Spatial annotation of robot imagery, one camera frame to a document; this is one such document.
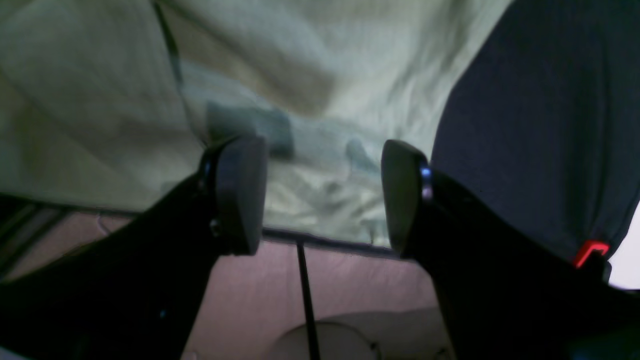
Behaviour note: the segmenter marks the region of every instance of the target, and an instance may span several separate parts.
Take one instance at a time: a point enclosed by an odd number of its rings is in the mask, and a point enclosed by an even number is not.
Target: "dark gray fabric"
[[[616,248],[639,196],[638,35],[638,1],[516,1],[455,86],[432,165],[562,258]]]

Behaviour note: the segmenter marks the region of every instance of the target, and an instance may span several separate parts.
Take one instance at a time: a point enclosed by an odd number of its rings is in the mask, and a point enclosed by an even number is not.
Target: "light green fabric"
[[[141,211],[203,142],[271,146],[265,223],[388,245],[387,138],[431,152],[508,0],[145,0],[0,5],[0,192]]]

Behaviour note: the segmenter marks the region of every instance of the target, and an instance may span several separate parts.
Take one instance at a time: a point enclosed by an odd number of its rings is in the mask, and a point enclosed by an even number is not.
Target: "black cable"
[[[305,247],[303,245],[303,242],[297,241],[296,248],[298,249],[298,267],[300,268],[302,299],[305,303],[305,319],[307,321],[309,358],[311,358],[311,360],[320,360],[320,347],[318,346],[316,319],[314,317],[314,306],[311,302],[311,289],[309,288],[309,276],[307,273],[307,259],[305,258]]]

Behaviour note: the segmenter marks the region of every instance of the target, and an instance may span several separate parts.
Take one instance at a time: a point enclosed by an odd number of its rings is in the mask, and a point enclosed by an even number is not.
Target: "black pants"
[[[432,165],[572,260],[640,196],[640,3],[517,0],[455,86]]]

